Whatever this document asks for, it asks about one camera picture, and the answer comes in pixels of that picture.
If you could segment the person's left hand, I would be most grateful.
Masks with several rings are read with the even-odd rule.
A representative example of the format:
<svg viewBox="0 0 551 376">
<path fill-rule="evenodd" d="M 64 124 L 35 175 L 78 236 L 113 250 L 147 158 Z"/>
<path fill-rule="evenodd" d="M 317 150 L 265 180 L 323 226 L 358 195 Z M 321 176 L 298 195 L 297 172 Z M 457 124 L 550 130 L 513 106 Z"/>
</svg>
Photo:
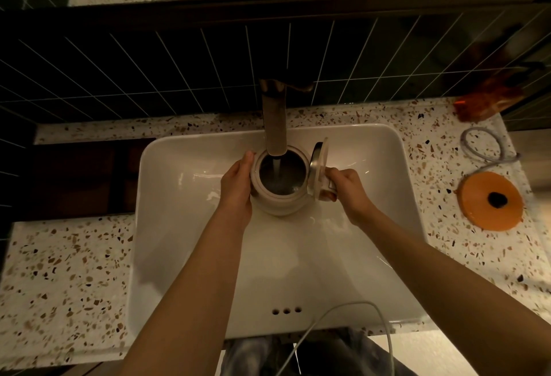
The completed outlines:
<svg viewBox="0 0 551 376">
<path fill-rule="evenodd" d="M 243 232 L 252 217 L 252 204 L 251 180 L 248 183 L 242 183 L 238 178 L 241 159 L 233 163 L 221 179 L 217 212 L 222 213 L 232 226 Z"/>
</svg>

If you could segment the person's right hand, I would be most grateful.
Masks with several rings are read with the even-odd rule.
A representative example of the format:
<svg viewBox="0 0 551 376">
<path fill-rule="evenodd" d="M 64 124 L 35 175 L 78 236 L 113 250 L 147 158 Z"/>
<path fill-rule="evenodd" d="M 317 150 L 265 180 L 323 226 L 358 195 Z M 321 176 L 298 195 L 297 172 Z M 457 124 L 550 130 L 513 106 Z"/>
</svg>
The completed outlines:
<svg viewBox="0 0 551 376">
<path fill-rule="evenodd" d="M 339 200 L 352 225 L 366 231 L 373 222 L 378 209 L 369 199 L 360 179 L 354 170 L 354 181 L 335 183 L 337 195 L 332 199 Z"/>
</svg>

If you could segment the white electric kettle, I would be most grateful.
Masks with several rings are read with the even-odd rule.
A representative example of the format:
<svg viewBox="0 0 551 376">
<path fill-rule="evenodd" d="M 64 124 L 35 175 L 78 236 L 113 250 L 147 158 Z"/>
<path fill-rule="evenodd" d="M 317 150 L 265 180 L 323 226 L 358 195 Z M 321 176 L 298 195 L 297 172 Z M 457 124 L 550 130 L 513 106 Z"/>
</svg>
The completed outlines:
<svg viewBox="0 0 551 376">
<path fill-rule="evenodd" d="M 289 145 L 281 157 L 265 150 L 255 155 L 250 173 L 253 201 L 265 213 L 283 217 L 313 201 L 331 201 L 337 187 L 326 176 L 328 138 L 317 142 L 311 156 Z"/>
</svg>

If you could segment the person's right forearm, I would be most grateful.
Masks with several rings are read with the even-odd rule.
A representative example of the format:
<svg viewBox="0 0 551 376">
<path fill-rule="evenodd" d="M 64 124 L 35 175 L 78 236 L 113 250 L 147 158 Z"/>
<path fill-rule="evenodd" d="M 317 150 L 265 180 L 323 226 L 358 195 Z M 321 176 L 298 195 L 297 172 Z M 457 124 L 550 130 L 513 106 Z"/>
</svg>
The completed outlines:
<svg viewBox="0 0 551 376">
<path fill-rule="evenodd" d="M 379 210 L 347 215 L 479 376 L 551 376 L 551 324 Z"/>
</svg>

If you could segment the person's left forearm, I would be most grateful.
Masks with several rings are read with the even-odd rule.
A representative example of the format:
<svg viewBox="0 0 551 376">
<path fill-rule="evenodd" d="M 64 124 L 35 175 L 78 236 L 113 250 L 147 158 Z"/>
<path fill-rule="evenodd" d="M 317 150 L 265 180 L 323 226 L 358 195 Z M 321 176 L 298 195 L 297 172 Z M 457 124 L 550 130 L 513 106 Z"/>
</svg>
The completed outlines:
<svg viewBox="0 0 551 376">
<path fill-rule="evenodd" d="M 219 206 L 117 376 L 214 376 L 252 207 Z"/>
</svg>

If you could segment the metal faucet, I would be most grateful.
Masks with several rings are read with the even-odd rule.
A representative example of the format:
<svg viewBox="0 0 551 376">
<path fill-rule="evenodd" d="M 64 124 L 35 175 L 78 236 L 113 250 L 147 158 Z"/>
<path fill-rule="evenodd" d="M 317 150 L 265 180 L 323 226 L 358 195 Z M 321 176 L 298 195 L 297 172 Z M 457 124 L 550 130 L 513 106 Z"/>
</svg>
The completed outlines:
<svg viewBox="0 0 551 376">
<path fill-rule="evenodd" d="M 286 94 L 288 89 L 309 93 L 313 82 L 284 78 L 260 78 L 265 145 L 267 153 L 280 158 L 288 151 L 286 136 Z"/>
</svg>

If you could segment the white ceramic sink basin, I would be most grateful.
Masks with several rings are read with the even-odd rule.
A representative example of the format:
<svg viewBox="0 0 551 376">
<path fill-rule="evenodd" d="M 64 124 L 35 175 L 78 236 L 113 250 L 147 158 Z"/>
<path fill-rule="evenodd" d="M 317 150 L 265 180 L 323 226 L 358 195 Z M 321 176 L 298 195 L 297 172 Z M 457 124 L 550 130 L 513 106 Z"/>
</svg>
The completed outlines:
<svg viewBox="0 0 551 376">
<path fill-rule="evenodd" d="M 382 124 L 299 127 L 289 144 L 308 156 L 328 138 L 328 166 L 352 168 L 369 198 L 417 240 L 426 240 L 398 132 Z M 137 336 L 214 212 L 220 178 L 263 131 L 165 137 L 141 155 L 127 326 Z M 226 338 L 306 330 L 326 310 L 370 301 L 395 328 L 428 318 L 418 301 L 339 203 L 309 200 L 276 217 L 253 200 Z"/>
</svg>

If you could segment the orange round kettle base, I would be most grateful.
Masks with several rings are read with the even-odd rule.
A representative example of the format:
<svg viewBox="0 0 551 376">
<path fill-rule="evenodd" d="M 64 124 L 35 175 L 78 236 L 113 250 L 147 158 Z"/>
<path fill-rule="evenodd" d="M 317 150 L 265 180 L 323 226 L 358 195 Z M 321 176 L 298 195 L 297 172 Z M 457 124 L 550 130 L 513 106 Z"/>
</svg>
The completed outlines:
<svg viewBox="0 0 551 376">
<path fill-rule="evenodd" d="M 463 178 L 456 195 L 462 214 L 481 229 L 505 232 L 522 221 L 525 205 L 519 190 L 497 173 L 482 171 Z"/>
</svg>

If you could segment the orange plastic packet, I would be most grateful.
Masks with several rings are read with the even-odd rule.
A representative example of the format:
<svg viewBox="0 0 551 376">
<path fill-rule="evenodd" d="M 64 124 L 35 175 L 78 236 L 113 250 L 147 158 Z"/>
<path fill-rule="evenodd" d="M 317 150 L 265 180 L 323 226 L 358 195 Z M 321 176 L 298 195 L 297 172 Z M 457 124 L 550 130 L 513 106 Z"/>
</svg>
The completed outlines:
<svg viewBox="0 0 551 376">
<path fill-rule="evenodd" d="M 499 73 L 488 78 L 471 93 L 453 103 L 459 122 L 478 123 L 517 104 L 525 93 L 520 84 L 527 79 L 527 72 Z"/>
</svg>

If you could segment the person's grey trousers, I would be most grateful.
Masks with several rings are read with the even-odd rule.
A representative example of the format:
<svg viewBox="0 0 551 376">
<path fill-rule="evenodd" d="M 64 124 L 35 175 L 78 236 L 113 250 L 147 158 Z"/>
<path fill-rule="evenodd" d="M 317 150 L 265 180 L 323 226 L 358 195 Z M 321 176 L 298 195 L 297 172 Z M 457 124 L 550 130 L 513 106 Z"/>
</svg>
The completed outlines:
<svg viewBox="0 0 551 376">
<path fill-rule="evenodd" d="M 293 345 L 276 336 L 231 341 L 220 376 L 389 376 L 390 355 L 362 331 L 349 327 L 314 331 L 299 346 L 288 365 Z"/>
</svg>

